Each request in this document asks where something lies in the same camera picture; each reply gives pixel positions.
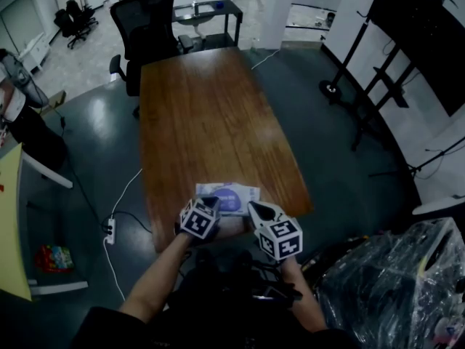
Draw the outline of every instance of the plastic wrap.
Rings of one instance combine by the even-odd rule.
[[[439,320],[463,312],[464,276],[460,231],[439,219],[370,238],[328,270],[317,293],[328,325],[362,348],[433,348]]]

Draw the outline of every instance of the wipes package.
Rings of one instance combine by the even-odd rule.
[[[221,216],[248,216],[247,204],[260,200],[260,189],[241,184],[230,183],[198,183],[195,187],[197,195],[217,196],[221,201]]]

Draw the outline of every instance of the black office chair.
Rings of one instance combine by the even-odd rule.
[[[98,21],[92,17],[95,10],[90,7],[84,7],[84,10],[81,10],[76,0],[68,0],[66,2],[66,12],[73,18],[76,25],[82,28],[90,28],[91,25],[99,24]]]
[[[179,42],[174,38],[171,27],[174,0],[121,0],[115,3],[110,13],[123,38],[125,54],[129,60],[126,75],[121,70],[121,56],[110,62],[110,73],[118,73],[126,82],[129,96],[140,93],[140,71],[143,65],[166,58],[187,54],[193,40],[181,35]],[[134,110],[138,117],[139,108]]]
[[[63,37],[69,38],[74,36],[68,43],[68,48],[70,49],[74,48],[74,44],[76,44],[78,40],[86,41],[84,35],[87,35],[90,32],[89,28],[82,28],[73,22],[64,9],[60,9],[55,13],[55,19],[53,22],[61,29]]]

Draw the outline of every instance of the dark green floor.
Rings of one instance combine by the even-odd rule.
[[[250,64],[266,52],[246,53]],[[410,182],[396,177],[369,179],[371,172],[395,169],[391,151],[364,138],[357,153],[350,150],[355,123],[338,106],[329,106],[318,82],[331,79],[334,64],[311,49],[284,49],[255,71],[277,116],[304,180],[315,211],[299,218],[304,230],[304,254],[348,236],[372,234],[396,223],[412,207],[407,198]],[[350,99],[354,92],[341,85]],[[126,96],[122,81],[86,93],[60,107],[66,117],[65,141],[73,167],[100,219],[110,214],[130,178],[140,169],[139,123],[132,116],[137,99]],[[45,116],[60,132],[59,119]],[[72,181],[69,164],[60,173]],[[66,244],[76,264],[73,278],[82,277],[89,288],[78,292],[42,297],[24,302],[0,292],[1,335],[18,347],[65,348],[91,306],[118,308],[121,298],[102,249],[103,234],[75,184],[73,190],[57,187],[26,170],[21,186],[22,208],[27,218],[31,249],[40,244]],[[138,177],[119,207],[148,224]],[[109,253],[124,294],[155,259],[152,239],[130,217],[117,217],[115,246]],[[225,248],[234,252],[255,250],[254,236],[247,235],[210,246],[214,253]]]

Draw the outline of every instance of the floor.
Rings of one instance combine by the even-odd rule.
[[[244,20],[240,31],[239,47],[250,49],[259,37],[262,13],[266,0],[234,0],[244,12]],[[289,24],[314,26],[320,21],[316,17],[326,17],[327,12],[320,9],[292,6],[289,15]],[[110,16],[109,7],[103,7],[95,12],[100,22],[87,36],[86,41],[77,43],[73,50],[67,48],[68,39],[61,34],[51,44],[51,51],[43,62],[43,71],[35,71],[34,79],[49,97],[61,90],[67,93],[66,100],[71,100],[95,87],[110,81],[108,67],[115,55],[121,55],[121,67],[126,71],[124,59],[124,45],[120,33]],[[230,20],[230,34],[234,37],[235,18]],[[213,20],[201,25],[201,32],[209,35],[221,33],[224,28],[224,18],[215,17]],[[173,32],[179,35],[196,37],[193,27],[173,24]],[[301,28],[286,29],[285,40],[320,41],[325,31],[305,30]]]
[[[251,66],[268,54],[244,52]],[[363,138],[357,153],[350,150],[354,121],[339,106],[330,106],[318,90],[320,80],[332,79],[336,73],[336,66],[321,51],[283,49],[254,72],[288,138],[315,205],[312,214],[298,219],[304,231],[300,259],[349,236],[370,235],[396,225],[411,211],[416,195],[411,191],[411,180],[368,178],[372,172],[396,169],[403,161],[369,137]],[[342,81],[340,86],[344,98],[351,100],[354,90],[348,82]],[[137,98],[126,96],[124,83],[117,80],[60,107],[67,121],[64,138],[70,161],[100,219],[111,212],[124,186],[140,168],[139,122],[132,116],[137,103]],[[56,115],[48,113],[45,119],[60,132]],[[60,173],[76,185],[70,164],[65,164]],[[33,172],[26,174],[21,191],[35,205],[27,209],[30,238],[36,244],[66,244],[72,251],[77,276],[85,278],[89,288],[34,302],[0,292],[0,314],[8,314],[2,319],[2,336],[4,340],[11,336],[17,347],[66,348],[90,307],[117,309],[121,297],[102,249],[103,234],[78,186],[66,190]],[[142,177],[129,187],[118,208],[148,224]],[[109,253],[127,295],[156,254],[151,235],[135,221],[122,216],[117,221],[117,241]],[[224,254],[225,249],[233,254],[249,249],[256,257],[263,257],[254,242],[254,235],[248,234],[212,244],[209,249],[216,255]],[[183,266],[184,272],[192,267],[192,260]]]

